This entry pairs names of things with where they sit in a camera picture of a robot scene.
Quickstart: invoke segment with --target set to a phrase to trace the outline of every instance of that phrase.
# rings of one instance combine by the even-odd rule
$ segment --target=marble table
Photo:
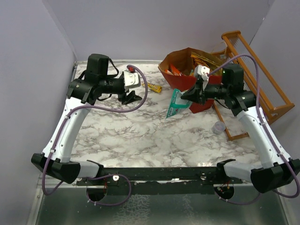
[[[126,69],[127,63],[116,65],[121,72]],[[225,133],[213,134],[211,128],[218,117],[212,108],[197,114],[186,110],[166,119],[173,90],[161,75],[158,65],[133,65],[145,73],[149,82],[163,86],[161,93],[150,90],[145,104],[130,113],[92,109],[74,143],[72,160],[89,159],[105,167],[215,166],[229,158],[244,163],[258,162],[251,139],[231,142]],[[78,65],[75,77],[85,69],[86,65]],[[109,67],[109,74],[114,73],[114,69]],[[135,91],[144,96],[144,87]],[[121,105],[116,96],[96,103],[123,109],[138,104]],[[232,135],[243,132],[229,110],[222,109],[222,115]]]

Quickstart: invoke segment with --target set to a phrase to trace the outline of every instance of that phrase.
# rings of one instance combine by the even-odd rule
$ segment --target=red container
[[[188,90],[190,89],[196,82],[196,78],[193,76],[174,76],[168,73],[163,73],[164,78],[167,80],[171,88],[178,89],[180,91]],[[221,76],[210,76],[209,83],[211,84],[220,84],[222,82]],[[206,109],[211,108],[212,104],[214,103],[214,100],[208,100],[204,105],[200,105],[197,103],[193,103],[191,107],[189,108],[192,113],[198,113],[202,112]]]

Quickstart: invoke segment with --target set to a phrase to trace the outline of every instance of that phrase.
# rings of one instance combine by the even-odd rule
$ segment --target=purple cable
[[[258,193],[258,196],[249,202],[232,202],[232,201],[229,201],[228,199],[221,198],[216,192],[215,192],[215,194],[219,197],[220,200],[230,203],[230,204],[233,204],[233,205],[250,205],[252,203],[255,203],[262,196],[261,193]]]
[[[142,76],[142,79],[144,80],[144,83],[145,83],[145,96],[144,98],[141,100],[140,104],[132,109],[109,109],[109,108],[104,108],[104,107],[101,107],[101,106],[95,106],[95,105],[82,105],[82,106],[79,106],[79,107],[76,107],[74,109],[72,109],[67,115],[66,117],[67,118],[70,118],[70,116],[77,110],[79,109],[84,109],[84,108],[93,108],[93,109],[101,109],[101,110],[105,110],[105,111],[109,111],[109,112],[113,112],[113,113],[129,113],[129,112],[132,112],[134,110],[137,110],[138,108],[140,108],[146,101],[146,98],[147,98],[147,95],[148,95],[148,85],[147,85],[147,80],[146,80],[146,77],[144,75],[144,73],[137,67],[133,66],[133,65],[127,65],[127,68],[134,68],[137,72],[139,72],[139,74]],[[55,147],[57,145],[57,142],[60,138],[60,135],[62,133],[62,130],[63,128],[65,127],[66,125],[66,122],[67,122],[68,119],[64,119],[61,123],[61,126],[57,132],[57,135],[53,141],[53,145],[51,147],[51,150],[55,150]],[[51,156],[52,156],[53,152],[50,152],[47,160],[46,160],[46,163],[45,163],[45,166],[44,166],[44,169],[43,169],[43,175],[42,175],[42,190],[43,190],[43,193],[44,195],[51,195],[55,192],[55,190],[62,184],[62,181],[60,183],[58,183],[55,188],[53,189],[53,191],[51,192],[47,192],[46,191],[46,188],[45,188],[45,178],[46,178],[46,172],[47,172],[47,168],[48,168],[48,165],[49,165],[49,162],[50,162],[50,159],[51,159]]]
[[[224,66],[226,66],[226,65],[227,65],[228,63],[230,63],[231,61],[233,61],[233,60],[235,60],[235,59],[237,59],[237,58],[239,58],[239,57],[242,57],[242,56],[249,57],[249,58],[253,61],[254,65],[255,65],[255,70],[256,70],[256,82],[257,82],[257,89],[256,89],[256,92],[257,92],[257,94],[256,94],[256,111],[257,111],[259,120],[260,120],[260,122],[261,122],[261,124],[262,124],[262,127],[263,127],[264,131],[266,132],[268,138],[270,139],[272,145],[274,146],[276,152],[279,154],[279,156],[282,158],[282,160],[284,161],[284,163],[285,163],[286,166],[288,167],[289,171],[291,172],[291,174],[292,174],[292,176],[293,176],[293,178],[294,178],[294,180],[295,180],[295,182],[296,182],[296,186],[297,186],[297,192],[296,192],[294,195],[285,195],[285,194],[282,194],[282,193],[278,192],[277,190],[273,190],[273,191],[274,191],[275,193],[277,193],[278,195],[281,195],[281,196],[283,196],[283,197],[285,197],[285,198],[296,198],[296,197],[298,197],[299,194],[300,194],[300,183],[299,183],[299,180],[298,180],[298,178],[297,178],[297,176],[296,176],[294,170],[292,169],[292,167],[290,166],[290,164],[289,164],[288,161],[286,160],[286,158],[285,158],[283,155],[280,154],[281,151],[280,151],[279,147],[276,145],[276,143],[275,143],[275,141],[274,141],[272,135],[271,135],[270,132],[268,131],[267,126],[264,124],[264,122],[263,122],[263,117],[262,117],[261,112],[260,112],[260,110],[259,110],[259,91],[260,91],[260,87],[259,87],[259,71],[258,71],[258,65],[257,65],[255,59],[254,59],[251,55],[247,55],[247,54],[236,55],[236,56],[232,57],[229,61],[227,61],[227,62],[225,62],[224,64],[222,64],[221,66],[219,66],[217,69],[213,70],[211,73],[208,74],[208,76],[210,76],[210,75],[212,75],[213,73],[217,72],[218,70],[220,70],[221,68],[223,68]]]
[[[124,176],[124,175],[122,175],[122,174],[109,174],[109,175],[102,176],[102,177],[88,178],[88,179],[89,179],[89,180],[101,180],[101,179],[105,179],[105,178],[107,178],[107,177],[112,177],[112,176],[123,177],[123,178],[127,181],[128,185],[129,185],[129,191],[128,191],[127,197],[126,197],[123,201],[121,201],[121,202],[108,204],[108,203],[101,203],[101,202],[94,202],[94,201],[92,201],[92,200],[90,199],[90,197],[89,197],[88,192],[86,192],[86,196],[87,196],[87,198],[88,198],[88,202],[94,203],[95,205],[117,206],[117,205],[122,205],[124,202],[126,202],[126,201],[130,198],[130,195],[131,195],[131,184],[130,184],[130,180],[129,180],[126,176]]]

